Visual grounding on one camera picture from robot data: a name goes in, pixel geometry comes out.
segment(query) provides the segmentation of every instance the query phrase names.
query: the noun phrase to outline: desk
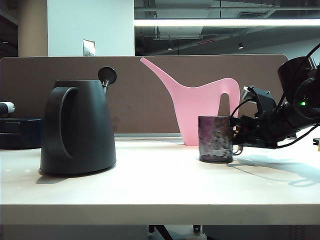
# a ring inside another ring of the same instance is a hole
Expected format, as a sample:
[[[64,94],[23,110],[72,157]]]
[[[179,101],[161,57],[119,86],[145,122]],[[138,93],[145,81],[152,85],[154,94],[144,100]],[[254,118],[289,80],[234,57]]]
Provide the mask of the desk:
[[[317,225],[320,152],[312,145],[316,137],[320,128],[282,149],[245,147],[229,164],[201,162],[198,147],[180,142],[117,140],[115,167],[70,178],[41,176],[40,149],[3,150],[1,221]]]

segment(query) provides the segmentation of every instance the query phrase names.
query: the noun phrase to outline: pink watering can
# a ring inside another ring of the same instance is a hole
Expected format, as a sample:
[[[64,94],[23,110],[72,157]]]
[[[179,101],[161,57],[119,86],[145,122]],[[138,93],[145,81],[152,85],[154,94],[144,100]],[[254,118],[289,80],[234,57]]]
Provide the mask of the pink watering can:
[[[202,86],[183,86],[161,68],[142,57],[140,59],[162,81],[169,91],[178,126],[185,145],[198,146],[198,116],[217,116],[222,94],[229,95],[230,113],[240,101],[240,88],[232,78],[223,78]]]

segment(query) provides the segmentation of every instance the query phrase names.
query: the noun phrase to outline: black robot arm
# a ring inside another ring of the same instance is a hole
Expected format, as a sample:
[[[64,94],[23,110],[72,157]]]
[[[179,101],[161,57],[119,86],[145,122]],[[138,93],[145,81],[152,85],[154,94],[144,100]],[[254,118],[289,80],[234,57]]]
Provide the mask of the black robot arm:
[[[254,86],[244,87],[241,98],[255,103],[257,112],[254,118],[245,115],[231,118],[231,125],[236,126],[234,145],[282,148],[287,144],[278,146],[278,142],[286,138],[294,140],[300,130],[315,126],[311,129],[313,130],[318,126],[320,69],[314,64],[310,55],[319,47],[320,44],[307,56],[291,59],[278,69],[283,88],[283,96],[278,105],[270,91]]]

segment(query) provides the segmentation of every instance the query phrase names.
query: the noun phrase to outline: fluorescent light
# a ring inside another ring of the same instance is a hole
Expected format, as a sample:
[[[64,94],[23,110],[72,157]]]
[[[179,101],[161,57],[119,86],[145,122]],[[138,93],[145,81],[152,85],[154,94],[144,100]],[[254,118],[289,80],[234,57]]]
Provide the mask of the fluorescent light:
[[[134,25],[145,27],[320,26],[320,19],[135,19]]]

